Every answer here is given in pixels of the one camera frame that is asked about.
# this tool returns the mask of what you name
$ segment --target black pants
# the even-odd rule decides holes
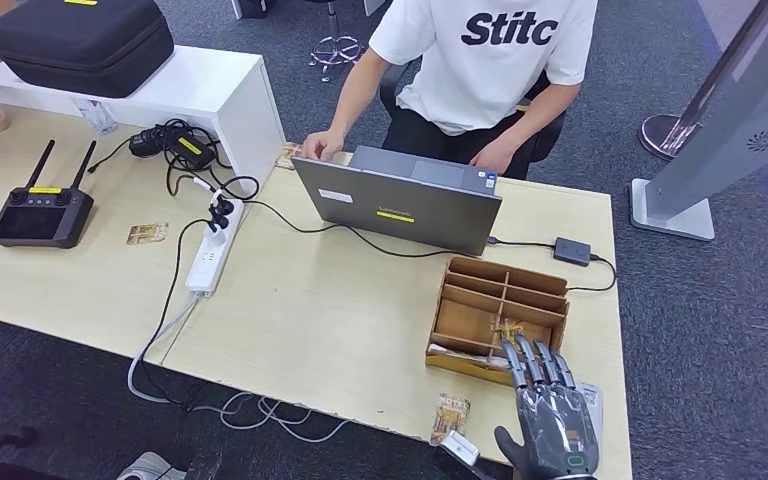
[[[413,110],[396,107],[392,117],[387,138],[381,146],[384,150],[467,164],[482,148],[516,123],[522,112],[517,111],[503,118],[493,128],[471,130],[456,136],[446,135],[437,125]],[[532,139],[519,147],[502,176],[525,180],[533,143]]]

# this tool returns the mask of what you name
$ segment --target robotic hand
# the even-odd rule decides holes
[[[595,480],[599,465],[596,431],[584,395],[576,390],[567,362],[534,342],[542,368],[528,339],[517,332],[514,340],[525,358],[531,384],[513,344],[502,340],[511,365],[516,404],[524,445],[518,445],[504,427],[496,427],[499,449],[527,480]]]

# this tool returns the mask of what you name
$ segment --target light wood tabletop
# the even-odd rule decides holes
[[[81,119],[10,113],[13,126],[0,133],[0,208],[10,190],[25,183],[50,138],[58,144],[40,184],[56,186],[71,183],[92,139]],[[136,131],[120,126],[97,152],[112,151]],[[175,238],[186,222],[204,216],[208,201],[191,184],[170,198],[164,174],[161,160],[121,152],[85,177],[83,189],[96,204],[76,248],[0,246],[0,321],[133,356],[157,326]],[[497,192],[505,199],[497,237],[551,243],[563,236],[614,260],[610,197],[509,180],[500,181]],[[293,171],[276,168],[259,199],[300,227],[323,225]],[[467,438],[483,456],[505,461],[492,432],[502,424],[520,438],[513,391],[424,365],[448,256],[393,258],[348,231],[300,234],[264,207],[247,208],[218,291],[151,350],[149,361],[420,440],[431,433],[437,396],[463,396],[472,403]],[[169,223],[165,241],[125,244],[131,226],[157,222]],[[400,252],[433,248],[377,234],[368,238]],[[199,241],[195,231],[185,237],[184,272]],[[577,286],[604,286],[611,279],[604,265],[561,263],[543,248],[488,247],[484,258]],[[186,302],[182,283],[171,311]],[[617,291],[568,296],[561,351],[576,378],[597,385],[604,397],[598,474],[631,478]]]
[[[493,234],[508,241],[588,242],[614,260],[610,197],[503,179]],[[259,200],[301,228],[323,226],[298,175],[276,168]],[[401,435],[427,440],[437,397],[466,397],[466,436],[489,459],[505,461],[493,428],[521,438],[514,392],[424,365],[448,256],[394,258],[346,230],[301,234],[251,205],[219,290],[187,320],[163,365]],[[433,247],[369,233],[392,251]],[[611,272],[552,259],[539,247],[488,246],[483,258],[604,287]],[[570,292],[562,353],[580,381],[604,396],[602,478],[631,478],[618,299]]]
[[[0,133],[0,210],[10,190],[28,181],[49,139],[57,144],[38,185],[67,187],[94,138],[81,118],[21,108],[11,108],[9,114],[13,124]],[[138,131],[120,126],[103,137],[94,160]],[[135,159],[123,147],[96,174],[84,176],[81,189],[95,204],[77,247],[0,246],[0,320],[134,356],[160,319],[178,232],[188,221],[205,216],[210,200],[191,183],[182,186],[178,197],[170,197],[163,185],[165,173],[162,159]],[[169,223],[165,241],[125,244],[131,226],[159,222]],[[184,239],[184,269],[201,241],[196,230]],[[183,279],[180,285],[173,306],[187,298]],[[156,344],[146,358],[159,361],[172,337]]]

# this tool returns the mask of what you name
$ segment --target chair wheel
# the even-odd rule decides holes
[[[10,443],[16,448],[25,448],[33,445],[39,439],[39,432],[32,427],[22,427],[18,436],[13,436]]]

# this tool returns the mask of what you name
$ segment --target controller screen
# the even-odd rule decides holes
[[[0,238],[54,238],[65,212],[63,208],[7,207],[1,217]]]

